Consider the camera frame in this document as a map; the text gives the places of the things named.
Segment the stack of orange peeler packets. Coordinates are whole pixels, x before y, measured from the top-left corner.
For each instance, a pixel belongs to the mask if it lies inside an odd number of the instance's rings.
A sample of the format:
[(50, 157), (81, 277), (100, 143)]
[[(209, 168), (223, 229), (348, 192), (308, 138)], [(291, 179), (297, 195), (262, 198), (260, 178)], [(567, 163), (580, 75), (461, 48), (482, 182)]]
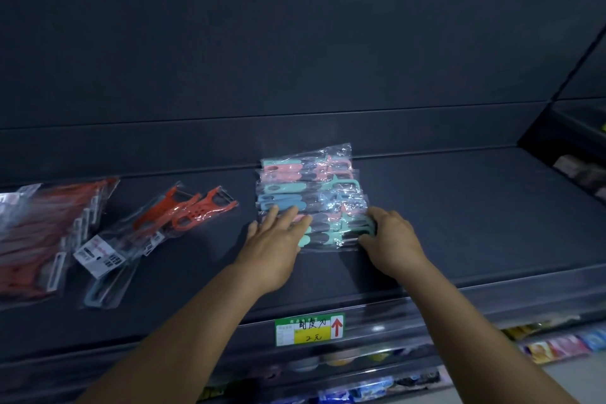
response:
[(98, 230), (118, 177), (0, 193), (0, 311), (62, 295), (73, 253)]

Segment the person's right hand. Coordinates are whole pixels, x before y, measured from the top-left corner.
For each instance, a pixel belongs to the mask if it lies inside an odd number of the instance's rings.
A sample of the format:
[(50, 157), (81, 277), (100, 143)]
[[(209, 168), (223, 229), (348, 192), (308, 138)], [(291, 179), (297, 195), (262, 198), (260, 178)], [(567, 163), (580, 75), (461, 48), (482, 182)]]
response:
[(413, 226), (396, 211), (372, 206), (367, 215), (376, 224), (377, 251), (366, 251), (375, 268), (401, 284), (430, 267)]

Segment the person's right forearm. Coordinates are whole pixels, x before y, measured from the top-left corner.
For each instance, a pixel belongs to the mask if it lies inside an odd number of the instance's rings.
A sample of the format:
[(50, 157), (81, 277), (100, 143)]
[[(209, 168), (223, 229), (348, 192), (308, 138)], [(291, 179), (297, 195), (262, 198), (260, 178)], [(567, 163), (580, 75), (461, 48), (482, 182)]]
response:
[(579, 404), (432, 264), (389, 275), (419, 309), (464, 404)]

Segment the goods under shelf edge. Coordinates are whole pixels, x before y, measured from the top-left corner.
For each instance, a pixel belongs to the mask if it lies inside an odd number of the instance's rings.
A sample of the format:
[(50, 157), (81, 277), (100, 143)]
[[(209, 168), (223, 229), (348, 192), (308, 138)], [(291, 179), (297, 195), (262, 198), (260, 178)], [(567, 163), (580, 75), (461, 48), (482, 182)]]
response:
[(258, 377), (207, 385), (200, 404), (360, 404), (451, 386), (433, 345), (273, 366)]

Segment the clear shelf edge strip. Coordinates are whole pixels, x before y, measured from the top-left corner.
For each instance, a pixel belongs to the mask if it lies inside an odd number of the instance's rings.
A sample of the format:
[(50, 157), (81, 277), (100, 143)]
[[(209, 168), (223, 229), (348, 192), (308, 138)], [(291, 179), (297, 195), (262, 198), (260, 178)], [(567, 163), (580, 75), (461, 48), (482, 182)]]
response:
[[(464, 293), (493, 324), (508, 328), (518, 324), (543, 322), (568, 315), (606, 311), (606, 286), (557, 295), (549, 291), (521, 292), (525, 299), (514, 300), (504, 290), (495, 295), (488, 288)], [(261, 370), (271, 366), (303, 362), (312, 357), (344, 360), (429, 343), (425, 322), (410, 299), (372, 303), (344, 311), (344, 334), (336, 340), (301, 345), (276, 344), (276, 320), (242, 324), (228, 342), (217, 371)], [(10, 333), (0, 326), (0, 388), (13, 389), (35, 375), (52, 381), (57, 377), (88, 380), (108, 370), (137, 347), (142, 336), (101, 338), (101, 324), (93, 330), (68, 333), (57, 324), (47, 324), (37, 336), (22, 328)]]

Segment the brown goods on side shelf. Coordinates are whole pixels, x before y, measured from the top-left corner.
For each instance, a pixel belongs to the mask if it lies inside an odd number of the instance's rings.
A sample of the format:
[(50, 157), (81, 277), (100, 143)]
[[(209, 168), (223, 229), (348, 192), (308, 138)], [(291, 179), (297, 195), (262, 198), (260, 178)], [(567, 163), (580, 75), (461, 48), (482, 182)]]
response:
[(560, 156), (552, 167), (606, 205), (605, 167), (597, 163), (584, 162), (570, 154)]

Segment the person's left forearm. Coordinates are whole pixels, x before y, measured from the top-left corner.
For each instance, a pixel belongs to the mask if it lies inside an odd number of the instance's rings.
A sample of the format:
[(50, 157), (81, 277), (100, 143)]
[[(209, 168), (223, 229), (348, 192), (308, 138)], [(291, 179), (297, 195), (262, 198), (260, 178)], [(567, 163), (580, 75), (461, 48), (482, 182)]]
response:
[(196, 404), (239, 323), (266, 292), (259, 270), (228, 266), (74, 404)]

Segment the person's left hand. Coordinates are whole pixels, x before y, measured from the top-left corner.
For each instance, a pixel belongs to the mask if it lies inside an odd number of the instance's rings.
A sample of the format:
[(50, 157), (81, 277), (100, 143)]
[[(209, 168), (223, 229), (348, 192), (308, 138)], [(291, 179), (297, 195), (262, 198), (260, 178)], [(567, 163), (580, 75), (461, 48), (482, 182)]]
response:
[(309, 215), (296, 219), (298, 214), (295, 206), (282, 213), (277, 206), (272, 206), (258, 222), (258, 241), (247, 244), (246, 237), (231, 265), (236, 279), (257, 299), (281, 288), (293, 271), (300, 251), (299, 240), (312, 222)]

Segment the blue grey peeler packet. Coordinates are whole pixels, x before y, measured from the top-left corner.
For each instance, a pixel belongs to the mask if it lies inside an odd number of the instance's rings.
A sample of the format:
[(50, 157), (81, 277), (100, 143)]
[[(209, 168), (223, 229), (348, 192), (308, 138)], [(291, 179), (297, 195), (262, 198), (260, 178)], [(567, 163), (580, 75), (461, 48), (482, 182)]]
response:
[(90, 273), (82, 296), (83, 309), (115, 309), (119, 306), (138, 269), (141, 251), (112, 252), (92, 260), (83, 267)]

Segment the green yellow price label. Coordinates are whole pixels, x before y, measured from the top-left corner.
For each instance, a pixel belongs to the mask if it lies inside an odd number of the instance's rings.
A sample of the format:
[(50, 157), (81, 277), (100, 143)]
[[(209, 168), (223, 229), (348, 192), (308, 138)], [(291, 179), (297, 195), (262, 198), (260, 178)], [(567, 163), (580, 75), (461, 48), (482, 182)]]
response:
[(288, 347), (342, 339), (345, 313), (333, 312), (275, 320), (275, 345)]

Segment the dark grey display shelf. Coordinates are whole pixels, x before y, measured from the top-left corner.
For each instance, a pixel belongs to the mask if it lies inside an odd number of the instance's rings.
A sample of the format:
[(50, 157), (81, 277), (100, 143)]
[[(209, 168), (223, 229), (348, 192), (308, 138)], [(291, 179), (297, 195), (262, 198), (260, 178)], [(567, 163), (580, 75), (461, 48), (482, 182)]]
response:
[(107, 219), (181, 181), (226, 187), (231, 213), (170, 240), (137, 271), (119, 308), (78, 309), (87, 277), (63, 296), (0, 312), (0, 361), (138, 340), (233, 261), (256, 216), (264, 157), (350, 142), (370, 204), (408, 219), (457, 285), (606, 263), (606, 207), (515, 147), (538, 104), (318, 116), (219, 118), (0, 131), (0, 186), (117, 175)]

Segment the orange peeler packet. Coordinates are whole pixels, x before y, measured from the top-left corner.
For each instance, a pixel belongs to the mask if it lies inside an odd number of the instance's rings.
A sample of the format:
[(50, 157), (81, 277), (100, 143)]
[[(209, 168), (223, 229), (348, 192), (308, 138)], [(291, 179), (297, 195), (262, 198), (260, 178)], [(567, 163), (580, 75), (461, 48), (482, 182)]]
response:
[(180, 183), (172, 186), (133, 223), (134, 231), (144, 239), (141, 255), (148, 256), (167, 240), (178, 238), (238, 206), (239, 202), (222, 186), (207, 193), (190, 193)]
[(202, 197), (176, 183), (129, 215), (101, 226), (74, 251), (73, 258), (92, 277), (100, 279), (139, 255), (157, 232)]

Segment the row of pastel peeler packets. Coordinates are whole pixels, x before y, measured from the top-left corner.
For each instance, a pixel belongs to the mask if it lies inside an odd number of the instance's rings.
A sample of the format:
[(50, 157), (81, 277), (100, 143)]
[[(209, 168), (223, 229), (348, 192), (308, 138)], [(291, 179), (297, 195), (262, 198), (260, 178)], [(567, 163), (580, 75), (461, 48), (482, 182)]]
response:
[(323, 214), (332, 222), (363, 214), (368, 207), (349, 142), (262, 158), (256, 175), (259, 218), (274, 206), (279, 213), (295, 206), (299, 215)]

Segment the teal peeler packet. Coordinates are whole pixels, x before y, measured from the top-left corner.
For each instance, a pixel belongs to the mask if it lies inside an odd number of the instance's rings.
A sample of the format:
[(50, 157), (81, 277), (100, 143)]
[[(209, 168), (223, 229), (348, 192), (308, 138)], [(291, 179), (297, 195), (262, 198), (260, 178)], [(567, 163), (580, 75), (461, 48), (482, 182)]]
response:
[(298, 246), (302, 251), (334, 251), (356, 247), (360, 236), (375, 236), (375, 222), (363, 212), (314, 214)]

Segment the row of colourful snack packets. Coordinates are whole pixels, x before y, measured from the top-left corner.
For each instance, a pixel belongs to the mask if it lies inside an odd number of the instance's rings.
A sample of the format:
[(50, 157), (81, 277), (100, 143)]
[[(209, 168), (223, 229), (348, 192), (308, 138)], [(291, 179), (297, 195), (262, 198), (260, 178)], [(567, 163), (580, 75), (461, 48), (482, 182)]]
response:
[(606, 351), (606, 320), (573, 316), (511, 326), (501, 332), (540, 366)]

